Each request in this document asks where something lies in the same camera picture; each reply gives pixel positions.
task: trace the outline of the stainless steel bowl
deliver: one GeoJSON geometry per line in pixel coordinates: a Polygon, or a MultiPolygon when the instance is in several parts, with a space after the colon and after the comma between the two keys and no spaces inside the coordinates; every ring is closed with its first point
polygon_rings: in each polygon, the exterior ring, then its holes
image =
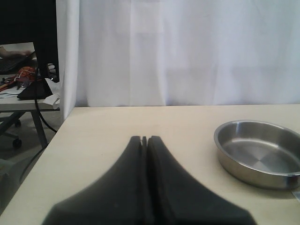
{"type": "Polygon", "coordinates": [[[221,165],[248,184],[270,189],[300,186],[300,135],[274,124],[239,120],[214,135],[221,165]]]}

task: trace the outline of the table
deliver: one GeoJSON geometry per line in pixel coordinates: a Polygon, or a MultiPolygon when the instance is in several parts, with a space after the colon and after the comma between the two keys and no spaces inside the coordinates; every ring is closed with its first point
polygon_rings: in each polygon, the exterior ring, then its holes
{"type": "MultiPolygon", "coordinates": [[[[43,99],[37,101],[40,111],[56,111],[52,105],[43,103],[43,99]]],[[[34,100],[19,100],[17,97],[0,98],[0,113],[13,113],[11,119],[8,119],[0,125],[0,130],[4,132],[13,124],[13,121],[20,118],[25,112],[30,112],[37,130],[37,134],[42,147],[47,145],[47,139],[41,123],[40,117],[36,111],[34,100]]]]}
{"type": "Polygon", "coordinates": [[[260,225],[298,225],[288,191],[263,190],[219,164],[215,129],[230,120],[276,123],[300,132],[300,105],[75,108],[0,217],[2,225],[40,225],[50,208],[102,176],[133,135],[159,135],[178,162],[216,194],[251,212],[260,225]]]}

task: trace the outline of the white backdrop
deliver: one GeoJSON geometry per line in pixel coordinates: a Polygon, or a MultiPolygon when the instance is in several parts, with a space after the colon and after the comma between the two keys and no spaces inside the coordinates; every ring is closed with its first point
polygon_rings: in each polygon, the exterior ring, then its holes
{"type": "Polygon", "coordinates": [[[300,0],[57,0],[76,106],[300,102],[300,0]]]}

